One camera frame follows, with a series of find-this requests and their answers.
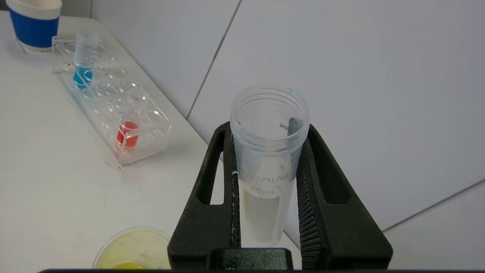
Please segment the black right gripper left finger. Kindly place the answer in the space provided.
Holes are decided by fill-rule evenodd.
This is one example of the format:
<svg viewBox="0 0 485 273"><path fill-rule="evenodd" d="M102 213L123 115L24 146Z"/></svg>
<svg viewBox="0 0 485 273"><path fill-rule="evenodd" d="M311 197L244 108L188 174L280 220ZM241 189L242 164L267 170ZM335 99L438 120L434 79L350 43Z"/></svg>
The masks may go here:
<svg viewBox="0 0 485 273"><path fill-rule="evenodd" d="M223 202L211 204L214 180L223 157ZM167 252L173 270L204 269L210 253L241 247L239 182L229 122L211 138L184 211L169 241Z"/></svg>

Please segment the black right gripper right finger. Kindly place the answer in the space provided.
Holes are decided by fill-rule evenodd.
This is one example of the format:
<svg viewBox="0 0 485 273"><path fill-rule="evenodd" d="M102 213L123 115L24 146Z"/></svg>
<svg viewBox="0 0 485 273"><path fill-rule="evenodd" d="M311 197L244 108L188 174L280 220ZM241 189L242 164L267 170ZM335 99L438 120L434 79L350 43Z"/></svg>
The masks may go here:
<svg viewBox="0 0 485 273"><path fill-rule="evenodd" d="M391 244L314 126L302 147L296 185L304 270L388 268Z"/></svg>

